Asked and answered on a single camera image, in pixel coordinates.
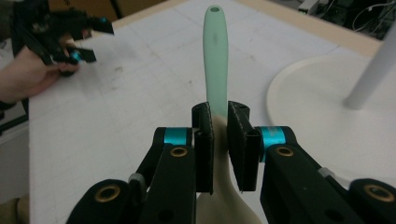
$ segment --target white circular base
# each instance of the white circular base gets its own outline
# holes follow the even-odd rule
[[[361,110],[346,107],[368,61],[325,56],[280,72],[267,93],[273,125],[290,126],[297,141],[344,187],[373,178],[396,187],[396,76],[390,74]]]

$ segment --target white tabletop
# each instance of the white tabletop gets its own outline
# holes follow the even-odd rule
[[[265,93],[291,63],[320,55],[363,57],[307,31],[227,0],[187,1],[115,35],[81,44],[97,62],[30,101],[32,223],[65,223],[93,184],[127,180],[149,150],[157,127],[190,127],[205,101],[205,10],[220,5],[229,35],[229,100],[250,107],[254,126],[269,125]],[[265,222],[257,192],[242,197]]]

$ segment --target human hand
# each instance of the human hand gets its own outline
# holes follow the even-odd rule
[[[46,90],[60,76],[60,72],[76,72],[79,65],[58,63],[45,65],[24,47],[12,63],[0,71],[0,101],[13,104]]]

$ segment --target white pole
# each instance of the white pole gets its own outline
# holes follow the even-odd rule
[[[394,64],[396,64],[396,25],[389,29],[384,43],[345,99],[345,105],[351,109],[362,109]]]

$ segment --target white table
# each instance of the white table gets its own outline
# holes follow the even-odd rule
[[[202,34],[209,6],[220,5],[228,23],[229,100],[248,105],[256,126],[269,125],[265,93],[287,65],[326,54],[363,58],[378,46],[312,21],[313,27],[324,24],[373,43],[359,54],[340,46],[342,41],[305,31],[310,28],[304,21],[313,19],[290,12],[303,21],[302,30],[281,21],[290,16],[280,20],[262,13],[265,6],[279,8],[266,2],[250,1],[250,7],[227,0],[165,4],[120,21],[114,36],[82,43],[94,50],[97,63],[83,64],[74,76],[31,99],[32,223],[65,223],[93,184],[126,181],[136,171],[157,127],[191,126],[191,108],[205,101]],[[258,200],[262,164],[259,169],[257,192],[242,197],[265,222]]]

